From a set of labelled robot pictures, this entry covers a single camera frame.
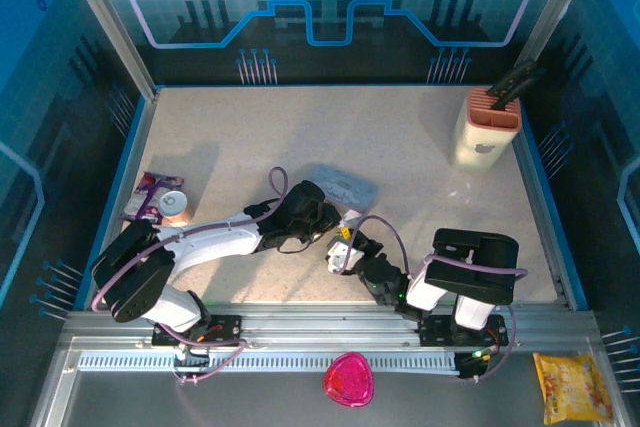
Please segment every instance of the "glass panel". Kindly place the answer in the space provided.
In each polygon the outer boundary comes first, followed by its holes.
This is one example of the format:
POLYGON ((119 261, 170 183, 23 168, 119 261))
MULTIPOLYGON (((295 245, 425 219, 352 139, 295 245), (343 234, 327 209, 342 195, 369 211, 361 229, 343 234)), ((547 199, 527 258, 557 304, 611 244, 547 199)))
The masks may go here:
POLYGON ((56 262, 85 268, 138 92, 84 0, 0 0, 0 52, 0 410, 17 426, 75 297, 56 262))
POLYGON ((573 0, 540 59, 548 75, 526 99, 603 332, 640 329, 639 2, 573 0))
POLYGON ((113 0, 162 84, 490 82, 547 0, 113 0))

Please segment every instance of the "cable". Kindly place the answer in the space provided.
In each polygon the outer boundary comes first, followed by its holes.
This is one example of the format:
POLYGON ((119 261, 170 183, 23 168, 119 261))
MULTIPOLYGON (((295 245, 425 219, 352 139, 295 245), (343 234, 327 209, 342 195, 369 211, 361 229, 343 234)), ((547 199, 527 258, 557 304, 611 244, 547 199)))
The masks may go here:
MULTIPOLYGON (((439 262, 444 262, 445 264, 453 265, 455 267, 460 267, 462 269, 473 270, 476 272, 484 272, 486 274, 499 274, 499 275, 515 275, 516 281, 523 279, 527 275, 529 275, 529 271, 527 269, 501 269, 499 267, 486 267, 484 265, 473 265, 467 264, 466 262, 460 262, 459 260, 450 259, 448 257, 442 257, 441 255, 429 254, 423 260, 422 269, 426 269, 428 264, 432 260, 437 260, 439 262)), ((489 377, 493 377, 498 370, 504 365, 509 356, 511 355, 511 351, 513 350, 513 346, 515 345, 516 339, 516 314, 513 312, 513 308, 511 305, 507 305, 507 309, 509 309, 509 314, 511 314, 511 340, 509 341, 509 345, 507 345, 507 350, 504 353, 500 362, 496 364, 496 366, 491 369, 489 372, 485 372, 483 375, 479 377, 474 377, 473 379, 465 379, 470 382, 475 382, 476 384, 481 380, 486 380, 489 377)))
POLYGON ((516 314, 513 311, 513 308, 510 305, 507 305, 507 309, 509 309, 509 314, 511 314, 511 339, 509 340, 509 345, 507 345, 507 350, 500 359, 500 362, 496 364, 496 366, 491 369, 489 372, 485 372, 479 377, 475 377, 473 379, 465 379, 468 382, 475 382, 476 384, 481 380, 487 380, 489 377, 493 377, 498 373, 498 370, 504 365, 509 356, 511 355, 511 351, 513 350, 514 345, 516 344, 516 314))
POLYGON ((207 230, 215 230, 215 229, 223 229, 223 228, 231 228, 231 227, 243 227, 245 225, 257 224, 258 222, 262 222, 263 220, 273 215, 273 213, 278 209, 278 207, 282 205, 282 202, 284 202, 286 192, 289 190, 289 176, 287 175, 287 172, 282 167, 274 167, 273 169, 271 169, 269 171, 269 185, 273 190, 275 190, 278 194, 280 194, 280 197, 276 201, 275 205, 271 208, 271 210, 269 210, 268 212, 264 213, 259 217, 256 217, 255 219, 240 220, 236 222, 219 222, 217 224, 207 224, 207 225, 201 225, 200 227, 194 227, 192 229, 185 230, 184 232, 181 232, 179 234, 172 235, 171 237, 167 237, 166 239, 153 244, 151 247, 143 250, 138 255, 136 255, 133 259, 127 262, 118 272, 116 272, 116 274, 113 277, 111 277, 104 284, 104 286, 98 291, 96 296, 93 298, 93 301, 91 302, 91 310, 93 310, 94 312, 101 312, 99 308, 100 301, 104 298, 107 292, 109 292, 109 290, 111 290, 111 288, 127 272, 129 272, 129 270, 131 270, 138 262, 140 262, 145 257, 148 257, 150 254, 152 254, 156 250, 164 247, 165 245, 170 244, 172 242, 176 242, 184 237, 189 237, 190 235, 199 234, 200 232, 204 232, 207 230), (273 182, 273 174, 276 171, 282 174, 282 180, 283 180, 282 191, 278 190, 278 188, 275 186, 273 182))
POLYGON ((221 347, 223 345, 239 344, 238 348, 236 349, 236 351, 233 354, 231 354, 222 364, 220 364, 218 367, 216 367, 215 369, 213 369, 213 370, 211 370, 209 372, 206 372, 204 374, 193 374, 191 377, 179 377, 174 372, 173 374, 176 377, 178 377, 182 382, 190 382, 192 384, 197 384, 198 382, 200 382, 202 380, 206 380, 206 379, 208 379, 210 377, 213 377, 218 372, 220 372, 222 369, 224 369, 227 365, 229 365, 231 362, 233 362, 242 353, 242 351, 247 347, 246 339, 229 339, 229 340, 219 340, 219 341, 216 341, 216 342, 197 342, 195 340, 187 339, 183 335, 180 335, 178 332, 173 330, 168 325, 160 324, 160 327, 162 327, 164 330, 166 330, 167 333, 170 336, 172 336, 174 339, 178 340, 179 342, 182 342, 183 344, 191 345, 191 346, 194 346, 194 347, 221 347))
POLYGON ((495 355, 498 355, 500 353, 500 339, 498 339, 498 336, 492 329, 487 329, 487 332, 489 332, 489 334, 491 334, 491 337, 493 337, 493 340, 496 341, 496 344, 494 345, 494 347, 496 348, 495 355))
POLYGON ((418 272, 418 275, 420 275, 422 271, 428 267, 429 263, 432 260, 437 260, 438 262, 453 265, 454 267, 460 267, 461 269, 483 272, 485 274, 515 275, 516 281, 523 279, 524 277, 529 275, 529 271, 527 269, 502 269, 500 267, 486 267, 484 265, 467 264, 466 262, 461 262, 459 260, 450 259, 449 257, 443 257, 436 254, 429 254, 422 260, 422 266, 420 268, 420 271, 418 272))
MULTIPOLYGON (((263 215, 256 217, 255 219, 241 220, 236 222, 219 222, 217 224, 208 224, 208 225, 202 225, 200 227, 194 227, 192 229, 185 230, 180 234, 172 235, 171 237, 168 237, 156 244, 153 244, 151 247, 143 250, 138 255, 136 255, 133 259, 127 262, 118 272, 116 272, 116 274, 111 279, 109 279, 109 281, 107 281, 104 284, 102 289, 98 291, 93 301, 91 302, 91 309, 94 312, 100 312, 101 311, 99 308, 100 301, 104 298, 107 292, 109 292, 109 290, 116 284, 116 282, 118 282, 129 270, 131 270, 135 265, 137 265, 139 261, 149 256, 151 253, 155 252, 156 250, 164 247, 165 245, 170 244, 171 242, 176 242, 190 235, 195 235, 207 230, 231 228, 231 227, 242 227, 245 225, 256 224, 258 222, 262 222, 263 220, 267 219, 278 209, 278 207, 280 207, 280 205, 282 205, 282 202, 284 202, 286 193, 289 190, 289 176, 287 175, 287 172, 282 167, 272 168, 269 171, 269 185, 276 193, 280 195, 280 197, 277 199, 275 205, 268 212, 265 212, 263 215), (278 190, 275 183, 273 182, 273 174, 275 172, 280 172, 282 174, 283 185, 282 185, 281 191, 278 190)), ((222 340, 218 342, 195 342, 178 334, 169 326, 166 326, 163 324, 160 324, 160 325, 162 326, 163 329, 167 331, 169 335, 174 337, 179 342, 182 342, 187 345, 198 346, 198 347, 220 347, 223 345, 239 344, 238 349, 227 360, 225 360, 222 364, 220 364, 218 367, 213 369, 211 372, 207 372, 205 374, 200 374, 197 376, 193 375, 191 378, 181 379, 183 382, 191 382, 195 384, 200 380, 205 380, 205 379, 208 379, 209 377, 214 376, 215 374, 220 372, 222 369, 224 369, 227 365, 229 365, 231 362, 233 362, 242 353, 242 351, 245 349, 247 345, 247 341, 245 339, 222 340)))
POLYGON ((379 222, 382 222, 384 225, 389 227, 391 232, 393 232, 393 235, 396 237, 396 240, 398 241, 398 245, 400 246, 400 250, 402 251, 402 260, 403 260, 403 263, 404 263, 404 271, 407 273, 407 275, 410 275, 410 272, 409 272, 409 259, 407 257, 407 249, 405 249, 405 247, 404 247, 404 243, 402 242, 402 239, 400 238, 400 234, 393 227, 393 225, 391 225, 389 222, 387 222, 386 220, 384 220, 382 217, 380 217, 378 215, 365 215, 364 217, 362 217, 358 221, 356 226, 353 228, 353 232, 351 233, 351 239, 349 240, 349 247, 347 248, 347 254, 344 257, 344 262, 342 264, 342 268, 340 268, 338 270, 335 270, 333 273, 336 274, 336 275, 340 275, 345 270, 347 270, 347 265, 349 265, 349 257, 351 256, 351 249, 353 249, 353 244, 354 244, 354 242, 356 240, 356 234, 360 231, 360 227, 362 227, 362 224, 364 224, 367 220, 370 220, 370 219, 375 219, 375 220, 377 220, 379 222))

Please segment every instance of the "food package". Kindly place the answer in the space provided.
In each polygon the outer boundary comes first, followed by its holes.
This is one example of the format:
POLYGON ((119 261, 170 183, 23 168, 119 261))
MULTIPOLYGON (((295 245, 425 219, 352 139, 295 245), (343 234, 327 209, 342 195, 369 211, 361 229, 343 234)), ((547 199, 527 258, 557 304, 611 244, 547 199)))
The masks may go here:
POLYGON ((162 222, 162 215, 158 212, 160 198, 172 190, 182 190, 184 179, 169 175, 144 172, 142 180, 124 208, 123 219, 140 220, 147 219, 152 224, 162 222))
POLYGON ((613 423, 609 391, 593 355, 533 354, 544 397, 544 423, 588 420, 613 423))

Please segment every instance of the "pen holder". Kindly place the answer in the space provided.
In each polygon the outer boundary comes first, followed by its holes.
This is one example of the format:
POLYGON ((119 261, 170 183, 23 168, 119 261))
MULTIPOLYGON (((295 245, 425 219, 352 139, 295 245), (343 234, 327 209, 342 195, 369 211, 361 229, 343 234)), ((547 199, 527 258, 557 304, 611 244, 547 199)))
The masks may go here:
POLYGON ((469 172, 484 172, 495 164, 522 128, 520 100, 505 110, 491 110, 497 98, 487 89, 472 89, 462 104, 451 142, 451 165, 469 172))

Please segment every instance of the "small yellow object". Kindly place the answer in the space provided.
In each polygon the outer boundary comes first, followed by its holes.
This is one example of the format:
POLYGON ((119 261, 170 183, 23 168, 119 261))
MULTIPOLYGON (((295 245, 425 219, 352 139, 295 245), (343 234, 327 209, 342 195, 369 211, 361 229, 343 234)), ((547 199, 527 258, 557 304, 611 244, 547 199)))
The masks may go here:
POLYGON ((533 354, 544 397, 544 423, 588 420, 613 423, 607 385, 593 355, 552 357, 533 354))
POLYGON ((351 231, 349 227, 340 227, 340 233, 346 240, 351 240, 351 231))

